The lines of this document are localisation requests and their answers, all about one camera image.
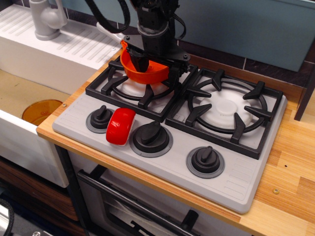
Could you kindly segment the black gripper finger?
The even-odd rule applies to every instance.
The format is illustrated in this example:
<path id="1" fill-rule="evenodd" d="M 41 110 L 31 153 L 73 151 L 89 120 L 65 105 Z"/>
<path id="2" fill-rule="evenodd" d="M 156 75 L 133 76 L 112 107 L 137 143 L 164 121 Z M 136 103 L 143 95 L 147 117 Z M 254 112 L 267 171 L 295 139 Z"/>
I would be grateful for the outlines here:
<path id="1" fill-rule="evenodd" d="M 168 83 L 170 86 L 177 86 L 179 82 L 179 78 L 188 71 L 187 64 L 175 63 L 171 67 L 169 67 L 168 73 Z"/>
<path id="2" fill-rule="evenodd" d="M 146 72 L 149 67 L 149 60 L 139 53 L 130 53 L 131 62 L 137 72 Z"/>

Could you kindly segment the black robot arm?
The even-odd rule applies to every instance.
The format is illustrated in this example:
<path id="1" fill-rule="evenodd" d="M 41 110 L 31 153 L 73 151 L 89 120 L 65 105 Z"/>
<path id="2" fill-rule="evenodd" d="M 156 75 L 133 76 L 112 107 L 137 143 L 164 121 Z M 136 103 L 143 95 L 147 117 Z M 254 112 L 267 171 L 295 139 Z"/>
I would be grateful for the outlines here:
<path id="1" fill-rule="evenodd" d="M 183 20 L 175 11 L 176 0 L 133 0 L 137 12 L 138 35 L 122 41 L 121 64 L 127 76 L 139 84 L 166 83 L 175 87 L 189 69 L 190 56 L 175 37 L 175 21 Z"/>

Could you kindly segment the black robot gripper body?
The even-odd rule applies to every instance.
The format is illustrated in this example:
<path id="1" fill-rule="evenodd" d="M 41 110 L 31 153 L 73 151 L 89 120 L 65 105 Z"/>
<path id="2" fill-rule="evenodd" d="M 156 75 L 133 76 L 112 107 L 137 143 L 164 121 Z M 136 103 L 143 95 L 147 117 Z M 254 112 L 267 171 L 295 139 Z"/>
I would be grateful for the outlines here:
<path id="1" fill-rule="evenodd" d="M 148 60 L 162 65 L 189 64 L 190 56 L 169 34 L 158 37 L 126 35 L 124 41 L 127 43 L 129 54 L 143 54 Z"/>

